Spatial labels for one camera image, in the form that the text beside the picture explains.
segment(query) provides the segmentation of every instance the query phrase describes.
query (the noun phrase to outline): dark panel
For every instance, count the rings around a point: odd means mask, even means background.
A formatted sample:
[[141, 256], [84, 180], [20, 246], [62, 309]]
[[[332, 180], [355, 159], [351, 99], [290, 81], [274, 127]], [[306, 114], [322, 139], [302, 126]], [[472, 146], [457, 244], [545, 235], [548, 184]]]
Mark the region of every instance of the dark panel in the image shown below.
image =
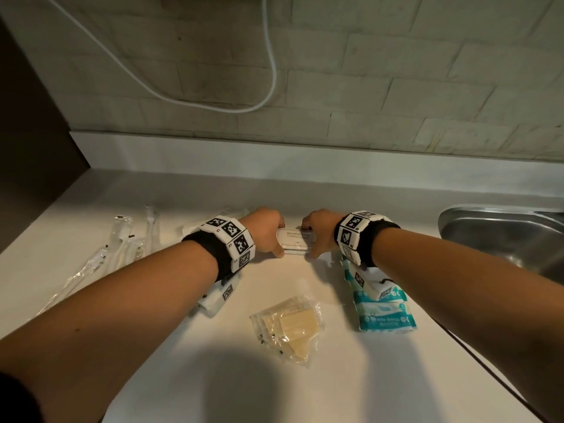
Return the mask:
[[88, 163], [1, 21], [0, 52], [2, 251], [88, 169]]

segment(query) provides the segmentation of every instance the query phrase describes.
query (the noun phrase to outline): white cable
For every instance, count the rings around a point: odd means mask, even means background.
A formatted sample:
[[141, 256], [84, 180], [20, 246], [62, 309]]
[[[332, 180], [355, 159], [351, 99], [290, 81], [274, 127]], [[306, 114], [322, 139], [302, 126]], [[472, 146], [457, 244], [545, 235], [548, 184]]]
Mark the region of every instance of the white cable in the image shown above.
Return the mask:
[[147, 92], [149, 92], [150, 94], [152, 94], [153, 96], [155, 96], [159, 99], [162, 99], [163, 101], [166, 101], [166, 102], [169, 102], [169, 103], [172, 103], [172, 104], [193, 106], [195, 108], [202, 108], [202, 109], [205, 109], [205, 110], [217, 111], [219, 113], [243, 114], [243, 113], [250, 113], [251, 111], [255, 111], [255, 110], [258, 110], [259, 108], [263, 107], [270, 100], [270, 98], [272, 97], [272, 94], [274, 93], [274, 89], [276, 88], [276, 61], [274, 60], [274, 53], [272, 52], [272, 44], [270, 42], [270, 35], [268, 33], [268, 14], [267, 14], [267, 9], [266, 9], [266, 0], [262, 0], [262, 27], [263, 27], [263, 31], [264, 31], [264, 42], [266, 44], [266, 51], [268, 52], [268, 59], [270, 60], [270, 66], [272, 68], [272, 85], [270, 87], [270, 91], [266, 95], [266, 98], [264, 98], [260, 103], [258, 103], [255, 106], [251, 106], [249, 108], [242, 108], [242, 109], [235, 109], [235, 110], [228, 109], [228, 108], [219, 108], [219, 107], [209, 106], [209, 105], [204, 105], [204, 104], [192, 103], [192, 102], [185, 101], [185, 100], [182, 100], [182, 99], [174, 99], [174, 98], [170, 98], [166, 95], [163, 95], [159, 91], [154, 90], [150, 85], [146, 84], [139, 77], [137, 77], [129, 68], [127, 68], [127, 66], [125, 66], [120, 61], [120, 59], [116, 55], [114, 55], [112, 53], [112, 51], [104, 45], [103, 42], [101, 42], [98, 38], [96, 38], [96, 36], [94, 36], [94, 34], [92, 34], [90, 31], [88, 31], [88, 29], [84, 25], [82, 25], [73, 15], [71, 15], [65, 9], [65, 7], [61, 6], [55, 0], [47, 0], [47, 1], [49, 1], [53, 6], [55, 6], [57, 9], [59, 9], [60, 12], [63, 13], [68, 19], [70, 19], [71, 22], [73, 22], [74, 25], [76, 25], [82, 31], [84, 31], [87, 36], [89, 36], [98, 46], [100, 46], [100, 48], [104, 52], [106, 52], [110, 58], [112, 58], [126, 73], [128, 73], [130, 75], [131, 78], [133, 78], [138, 84], [140, 84]]

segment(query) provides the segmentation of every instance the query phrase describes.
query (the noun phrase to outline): sink basin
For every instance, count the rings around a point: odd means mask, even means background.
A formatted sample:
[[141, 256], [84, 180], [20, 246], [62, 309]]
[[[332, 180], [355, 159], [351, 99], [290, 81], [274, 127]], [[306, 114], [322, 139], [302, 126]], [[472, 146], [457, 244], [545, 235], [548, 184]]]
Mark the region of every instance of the sink basin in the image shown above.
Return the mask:
[[564, 285], [564, 213], [455, 207], [441, 213], [438, 223], [443, 239]]

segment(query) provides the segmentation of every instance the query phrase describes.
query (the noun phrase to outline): countertop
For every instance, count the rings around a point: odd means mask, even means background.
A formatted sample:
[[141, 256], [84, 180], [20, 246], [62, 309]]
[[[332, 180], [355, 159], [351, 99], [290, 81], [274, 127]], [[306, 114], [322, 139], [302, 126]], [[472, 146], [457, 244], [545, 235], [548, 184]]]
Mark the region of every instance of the countertop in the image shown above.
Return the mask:
[[[161, 213], [161, 240], [224, 206], [279, 209], [288, 227], [310, 211], [370, 209], [438, 236], [457, 204], [562, 208], [564, 199], [304, 182], [91, 170], [0, 254], [0, 337], [33, 317], [94, 250], [116, 215]], [[326, 258], [257, 258], [213, 319], [193, 312], [137, 371], [104, 419], [114, 422], [538, 421], [410, 301], [419, 329], [358, 333], [342, 269]], [[296, 294], [321, 303], [325, 331], [308, 368], [265, 353], [249, 316]]]

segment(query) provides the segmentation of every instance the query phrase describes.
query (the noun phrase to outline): wristband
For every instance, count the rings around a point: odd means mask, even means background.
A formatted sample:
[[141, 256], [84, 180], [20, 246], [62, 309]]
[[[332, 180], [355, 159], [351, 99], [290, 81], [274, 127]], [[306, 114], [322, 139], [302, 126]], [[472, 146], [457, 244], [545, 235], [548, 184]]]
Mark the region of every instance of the wristband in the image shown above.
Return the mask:
[[182, 241], [200, 244], [217, 261], [217, 281], [226, 280], [254, 258], [256, 247], [250, 232], [238, 220], [218, 215], [196, 227]]
[[356, 211], [337, 224], [334, 238], [342, 254], [351, 263], [376, 267], [372, 261], [372, 243], [382, 230], [390, 227], [400, 228], [383, 215]]

